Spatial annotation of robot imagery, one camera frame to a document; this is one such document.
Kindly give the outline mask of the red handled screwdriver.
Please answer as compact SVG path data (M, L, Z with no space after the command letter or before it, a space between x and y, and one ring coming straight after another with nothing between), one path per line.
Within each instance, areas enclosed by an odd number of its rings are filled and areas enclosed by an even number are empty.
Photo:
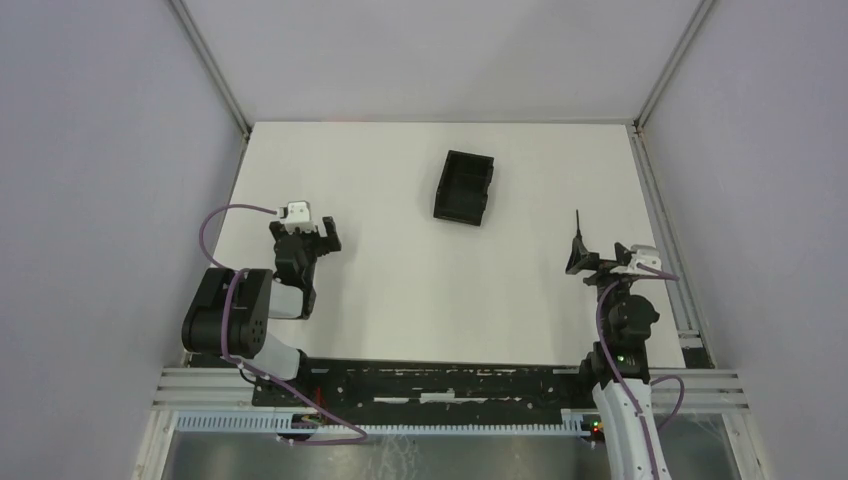
M577 248L578 250L580 250L583 247L583 239L582 239L582 232L581 232L581 228L580 228L580 213L579 213L578 209L575 210L575 225L576 225L576 232L575 232L575 236L572 240L572 246L574 248Z

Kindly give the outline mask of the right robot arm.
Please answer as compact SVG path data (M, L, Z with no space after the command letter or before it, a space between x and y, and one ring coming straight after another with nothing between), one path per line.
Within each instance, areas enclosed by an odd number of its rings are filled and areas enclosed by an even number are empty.
M653 303L634 294L642 280L677 281L662 270L656 248L614 245L615 257L603 259L589 250L578 231L565 267L568 275L587 272L583 283L597 290L595 328L598 340L581 361L577 382L580 400L597 408L610 472L615 479L668 479L651 406L647 340L660 319Z

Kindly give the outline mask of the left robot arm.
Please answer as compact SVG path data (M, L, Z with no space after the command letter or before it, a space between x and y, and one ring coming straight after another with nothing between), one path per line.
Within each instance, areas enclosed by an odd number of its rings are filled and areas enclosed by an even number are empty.
M310 318L316 300L315 271L320 257L342 250L334 219L322 218L325 232L305 223L275 221L275 268L249 269L236 278L228 268L206 270L181 327L184 349L233 360L259 377L278 378L275 392L290 407L306 405L313 379L302 372L306 354L268 333L272 291L289 287L301 295L296 320Z

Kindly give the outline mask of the black plastic bin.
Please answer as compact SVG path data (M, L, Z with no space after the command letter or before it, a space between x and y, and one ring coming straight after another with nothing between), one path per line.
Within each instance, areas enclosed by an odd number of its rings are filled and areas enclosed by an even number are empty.
M493 173L493 157L449 150L436 188L433 217L479 227Z

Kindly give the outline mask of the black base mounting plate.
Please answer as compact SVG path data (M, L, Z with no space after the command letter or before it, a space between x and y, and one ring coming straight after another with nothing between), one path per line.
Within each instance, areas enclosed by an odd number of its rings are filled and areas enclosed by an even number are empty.
M567 366L310 358L293 385L356 425L550 426L594 407Z

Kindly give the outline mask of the right side table rail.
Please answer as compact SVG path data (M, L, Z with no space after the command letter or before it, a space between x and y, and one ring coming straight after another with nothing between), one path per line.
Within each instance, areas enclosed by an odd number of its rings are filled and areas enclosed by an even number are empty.
M670 281L667 284L667 290L685 366L715 368L700 312L673 232L669 211L650 163L643 137L635 125L627 125L626 130L663 267L666 272L678 277L677 281Z

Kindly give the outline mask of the left corner aluminium post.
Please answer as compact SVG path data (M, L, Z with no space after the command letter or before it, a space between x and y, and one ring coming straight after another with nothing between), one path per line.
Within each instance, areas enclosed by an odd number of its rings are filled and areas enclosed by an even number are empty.
M166 3L175 14L178 24L186 34L196 57L212 82L214 89L225 104L242 139L247 142L252 133L252 126L236 99L198 24L194 20L189 5L184 0L167 0Z

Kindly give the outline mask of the corner aluminium post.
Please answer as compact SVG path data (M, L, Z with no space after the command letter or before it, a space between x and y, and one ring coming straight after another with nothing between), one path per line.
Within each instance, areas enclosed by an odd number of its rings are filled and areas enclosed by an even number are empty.
M225 104L242 139L247 142L252 133L252 126L236 99L198 24L194 20L189 5L184 0L167 0L166 3L175 14L178 24L186 34L196 57L212 82L214 89Z
M697 38L701 27L709 17L715 5L715 0L700 0L697 3L694 12L683 29L683 32L676 41L669 57L665 61L658 78L649 91L646 100L643 102L638 115L634 118L633 126L637 131L643 130L649 122L663 93L679 69L684 56L688 52L691 44Z

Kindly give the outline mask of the aluminium frame rail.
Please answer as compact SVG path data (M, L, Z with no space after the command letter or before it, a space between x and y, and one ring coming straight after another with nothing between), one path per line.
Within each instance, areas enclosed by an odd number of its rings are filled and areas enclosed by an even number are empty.
M736 372L722 369L654 369L653 377L676 375L684 381L685 393L681 403L683 413L747 414L748 398ZM263 411L252 403L254 388L246 383L236 369L227 368L165 368L154 393L155 410L184 411ZM425 393L415 390L408 394L389 394L377 397L380 404L457 405L482 404L491 398L481 395L464 397L453 391Z

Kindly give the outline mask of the right corner aluminium post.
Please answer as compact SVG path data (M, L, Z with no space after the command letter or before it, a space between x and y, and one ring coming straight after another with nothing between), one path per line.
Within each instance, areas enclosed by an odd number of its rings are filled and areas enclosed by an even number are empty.
M649 91L646 100L643 102L638 115L634 118L633 126L637 131L643 130L649 122L663 93L679 69L684 56L688 52L691 44L697 38L701 27L709 17L715 5L715 0L700 0L697 3L694 12L683 29L683 32L676 41L669 57L665 61L658 78Z

